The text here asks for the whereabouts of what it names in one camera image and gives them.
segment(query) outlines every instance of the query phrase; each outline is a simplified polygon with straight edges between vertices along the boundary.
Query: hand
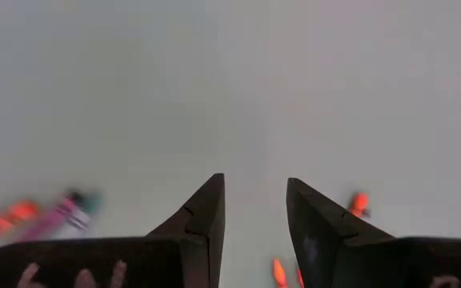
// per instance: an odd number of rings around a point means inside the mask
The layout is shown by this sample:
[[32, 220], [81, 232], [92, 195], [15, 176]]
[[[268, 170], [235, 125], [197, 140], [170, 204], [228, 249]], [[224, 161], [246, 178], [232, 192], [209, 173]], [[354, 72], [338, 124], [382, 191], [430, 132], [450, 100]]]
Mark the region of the hand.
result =
[[[17, 284], [17, 288], [46, 288], [41, 283], [31, 281], [39, 268], [40, 267], [35, 263], [29, 264], [24, 272], [22, 272], [21, 279]], [[123, 261], [118, 261], [115, 263], [109, 288], [122, 288], [124, 278], [126, 277], [126, 269], [127, 264]], [[88, 269], [79, 271], [79, 274], [76, 277], [76, 281], [74, 282], [74, 288], [97, 288], [94, 276]]]

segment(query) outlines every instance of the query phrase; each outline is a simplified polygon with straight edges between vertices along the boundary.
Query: fingers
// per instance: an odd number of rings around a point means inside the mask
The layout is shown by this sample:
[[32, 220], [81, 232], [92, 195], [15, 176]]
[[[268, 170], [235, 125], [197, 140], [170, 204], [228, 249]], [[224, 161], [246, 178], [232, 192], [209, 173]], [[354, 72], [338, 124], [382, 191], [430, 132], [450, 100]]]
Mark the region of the fingers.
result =
[[433, 282], [429, 288], [440, 288], [449, 286], [450, 288], [458, 288], [460, 286], [460, 280], [455, 276], [444, 275], [439, 277], [433, 277]]
[[38, 268], [38, 265], [35, 263], [29, 264], [28, 267], [24, 269], [24, 272], [22, 272], [17, 288], [29, 288], [31, 279], [37, 273]]
[[96, 288], [94, 276], [89, 270], [83, 269], [79, 272], [74, 283], [74, 288]]
[[122, 260], [115, 263], [111, 276], [110, 288], [121, 288], [126, 277], [127, 264]]

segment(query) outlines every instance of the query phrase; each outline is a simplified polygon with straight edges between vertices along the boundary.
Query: pink crayon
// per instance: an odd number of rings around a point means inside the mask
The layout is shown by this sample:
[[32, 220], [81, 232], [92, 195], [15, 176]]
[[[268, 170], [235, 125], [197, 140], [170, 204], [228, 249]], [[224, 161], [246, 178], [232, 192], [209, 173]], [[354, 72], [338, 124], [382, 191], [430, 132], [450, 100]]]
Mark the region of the pink crayon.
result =
[[36, 241], [52, 233], [60, 227], [69, 214], [77, 207], [76, 198], [79, 194], [70, 194], [64, 197], [62, 201], [53, 210], [47, 212], [38, 222], [30, 227], [23, 235], [18, 237], [16, 242]]

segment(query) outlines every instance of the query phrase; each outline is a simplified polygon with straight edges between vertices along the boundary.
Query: white surface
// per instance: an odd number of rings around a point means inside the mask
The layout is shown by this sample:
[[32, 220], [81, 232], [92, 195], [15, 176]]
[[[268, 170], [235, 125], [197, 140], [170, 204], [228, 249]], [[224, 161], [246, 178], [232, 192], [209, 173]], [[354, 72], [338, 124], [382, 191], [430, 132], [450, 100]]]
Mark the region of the white surface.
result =
[[290, 176], [461, 236], [461, 1], [0, 0], [0, 204], [96, 185], [140, 235], [216, 172], [221, 287], [293, 258]]

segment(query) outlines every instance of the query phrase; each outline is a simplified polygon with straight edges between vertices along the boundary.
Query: white floor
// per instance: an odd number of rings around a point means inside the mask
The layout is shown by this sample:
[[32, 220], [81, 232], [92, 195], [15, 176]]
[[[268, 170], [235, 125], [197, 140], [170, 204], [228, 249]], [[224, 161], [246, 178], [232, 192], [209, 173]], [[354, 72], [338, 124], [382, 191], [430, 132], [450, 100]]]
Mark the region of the white floor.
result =
[[0, 205], [95, 185], [144, 235], [216, 172], [221, 287], [294, 270], [291, 176], [461, 237], [461, 1], [0, 0]]

